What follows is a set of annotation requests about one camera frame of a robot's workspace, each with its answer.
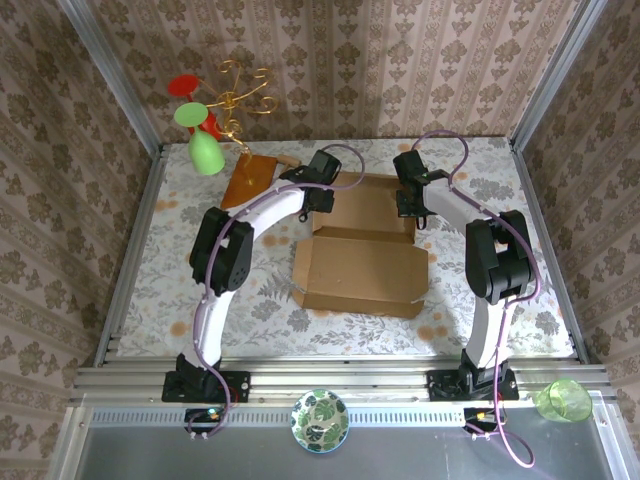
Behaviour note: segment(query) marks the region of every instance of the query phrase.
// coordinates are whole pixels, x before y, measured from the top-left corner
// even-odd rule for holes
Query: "box flap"
[[[340,173],[334,185],[348,185],[357,178],[357,173]],[[314,234],[328,236],[320,233],[324,228],[332,229],[331,236],[336,236],[336,229],[359,232],[360,238],[376,232],[372,238],[413,244],[415,221],[398,217],[396,190],[401,188],[397,177],[367,174],[357,187],[335,192],[331,213],[314,213]]]
[[[293,290],[293,299],[302,308],[314,310],[333,310],[336,312],[364,313],[367,315],[390,315],[399,318],[416,318],[424,308],[424,302],[401,303],[379,302],[376,300],[357,300],[354,298],[340,298],[314,293],[302,293]]]
[[[413,245],[314,237],[298,242],[293,281],[306,293],[411,303],[428,290],[428,262]]]

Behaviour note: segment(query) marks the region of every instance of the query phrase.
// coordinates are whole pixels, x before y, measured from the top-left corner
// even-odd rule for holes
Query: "floral tablecloth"
[[[309,162],[332,141],[256,142],[254,153],[285,153]],[[366,159],[367,171],[394,175],[393,158],[410,140],[350,140]],[[469,140],[471,154],[457,183],[495,211],[524,213],[544,279],[538,300],[518,307],[508,348],[512,354],[566,357],[572,354],[553,285],[521,189],[513,159],[503,138]],[[118,355],[170,355],[191,339],[191,324],[203,287],[194,283],[188,256],[207,209],[220,204],[239,151],[225,144],[227,164],[215,176],[195,173],[186,145],[172,145],[142,263],[122,331]],[[428,139],[421,145],[428,168],[451,171],[460,161],[456,139]],[[346,150],[332,154],[344,171],[359,162]],[[226,320],[223,356],[306,355],[452,355],[471,332],[474,298],[464,277],[464,238],[441,218],[430,217],[416,245],[429,251],[429,291],[414,320],[303,310],[290,295],[296,242],[311,236],[311,222],[295,216],[269,229],[255,242],[251,273],[236,293]]]

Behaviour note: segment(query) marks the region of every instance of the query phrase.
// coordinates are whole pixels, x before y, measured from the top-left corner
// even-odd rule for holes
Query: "decorative bowl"
[[[291,431],[305,450],[312,453],[332,452],[342,445],[349,433],[347,407],[329,390],[311,390],[293,406]]]

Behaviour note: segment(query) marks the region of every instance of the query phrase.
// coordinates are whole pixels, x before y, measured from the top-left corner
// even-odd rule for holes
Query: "purple cable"
[[[200,302],[198,303],[198,307],[196,308],[195,318],[193,321],[193,348],[196,352],[196,356],[198,357],[198,360],[200,360],[200,363],[202,363],[202,365],[204,365],[205,368],[209,370],[218,379],[218,381],[222,385],[222,388],[224,390],[224,395],[225,395],[225,409],[222,412],[222,416],[220,417],[220,421],[218,422],[218,425],[216,425],[216,427],[210,432],[210,436],[215,435],[215,433],[220,428],[222,428],[224,421],[227,418],[227,412],[229,410],[229,406],[231,405],[231,394],[229,393],[229,386],[227,385],[227,382],[225,382],[224,378],[222,378],[222,375],[220,375],[220,373],[215,368],[213,368],[211,365],[209,365],[205,361],[204,356],[202,354],[202,350],[200,350],[199,340],[198,340],[198,332],[200,331],[200,325],[204,321],[204,316],[209,306],[209,300],[212,294],[211,274],[213,271],[213,264],[215,262],[216,256],[218,255],[218,251],[220,250],[220,246],[222,245],[222,240],[227,235],[227,232],[231,228],[231,225],[233,224],[233,222],[247,215],[250,211],[258,207],[260,204],[266,202],[270,198],[275,197],[276,195],[279,195],[282,192],[286,192],[288,190],[298,190],[300,188],[321,188],[322,190],[348,190],[358,185],[364,178],[364,157],[355,148],[349,145],[345,145],[343,143],[332,143],[331,145],[327,145],[326,147],[324,147],[322,150],[326,150],[328,148],[333,148],[333,147],[341,147],[341,148],[350,150],[360,160],[360,164],[361,164],[360,176],[356,179],[355,182],[349,185],[322,185],[318,183],[292,183],[291,185],[285,185],[282,188],[272,190],[271,192],[268,192],[267,194],[255,199],[247,207],[243,208],[242,210],[239,210],[235,215],[229,218],[227,223],[225,223],[222,229],[220,230],[220,234],[218,235],[218,238],[216,238],[216,241],[213,244],[213,249],[211,250],[211,255],[209,256],[209,262],[207,263],[207,269],[205,271],[205,293],[202,296],[202,300],[200,300]]]
[[[444,135],[449,135],[449,136],[454,137],[454,138],[457,138],[458,140],[460,140],[460,142],[462,142],[462,146],[464,147],[464,156],[462,157],[462,161],[449,174],[449,178],[448,178],[449,189],[457,197],[461,198],[462,200],[467,202],[472,207],[476,208],[479,212],[483,213],[484,215],[489,216],[490,218],[492,218],[493,220],[498,222],[501,227],[505,228],[509,233],[511,233],[511,235],[513,235],[513,237],[517,240],[517,242],[524,249],[525,253],[527,254],[527,258],[529,259],[529,263],[531,264],[531,266],[533,268],[533,275],[534,275],[535,280],[536,280],[536,284],[535,284],[535,288],[534,288],[533,292],[530,295],[527,295],[527,296],[524,296],[524,297],[515,298],[514,300],[507,301],[504,304],[504,310],[502,312],[502,320],[500,321],[500,332],[498,334],[498,344],[496,345],[496,354],[495,354],[496,362],[495,362],[494,375],[493,375],[493,404],[495,406],[496,419],[497,419],[497,424],[498,424],[498,432],[494,432],[494,433],[500,433],[500,437],[502,438],[502,442],[504,443],[504,446],[507,449],[507,452],[509,452],[509,455],[511,455],[511,458],[513,458],[513,460],[518,465],[520,465],[523,468],[531,468],[535,464],[535,456],[533,455],[533,451],[531,450],[531,448],[529,448],[529,446],[524,442],[524,440],[521,439],[520,437],[518,437],[517,435],[514,435],[514,434],[509,433],[509,432],[505,432],[505,430],[504,430],[504,428],[502,426],[502,421],[500,419],[500,406],[499,406],[499,403],[498,403],[498,377],[499,377],[499,366],[500,366],[500,364],[499,364],[500,352],[501,352],[502,348],[504,347],[503,343],[506,341],[506,339],[504,338],[504,327],[505,327],[505,324],[506,324],[506,321],[507,321],[507,309],[511,305],[514,305],[516,303],[528,302],[528,301],[533,300],[534,298],[536,298],[538,296],[538,294],[540,293],[540,286],[541,286],[540,270],[538,268],[538,264],[536,263],[536,259],[533,256],[533,251],[531,250],[531,247],[529,247],[529,245],[527,244],[525,239],[522,237],[522,235],[520,235],[516,231],[515,228],[513,228],[511,225],[509,225],[507,222],[505,222],[503,219],[501,219],[498,215],[496,215],[495,213],[493,213],[489,209],[484,208],[480,203],[476,202],[473,198],[471,198],[468,195],[465,195],[464,193],[462,193],[460,190],[458,190],[454,186],[454,184],[453,184],[453,176],[456,173],[458,173],[458,171],[462,168],[462,166],[465,164],[465,162],[469,158],[469,145],[467,144],[467,142],[466,142],[466,140],[464,138],[462,138],[457,133],[452,132],[451,130],[433,130],[431,132],[425,133],[420,138],[418,138],[418,140],[415,141],[415,143],[413,144],[413,147],[411,147],[411,149],[415,150],[416,147],[418,146],[418,144],[422,140],[424,140],[425,138],[430,138],[430,137],[433,137],[435,135],[443,135],[443,134]],[[507,439],[507,436],[513,436],[514,438],[516,438],[518,441],[520,441],[520,443],[522,443],[525,446],[525,448],[529,452],[529,455],[530,455],[530,458],[531,458],[531,460],[528,463],[523,462],[522,460],[520,460],[520,458],[515,454],[515,452],[511,448],[511,445],[509,444],[509,440]]]

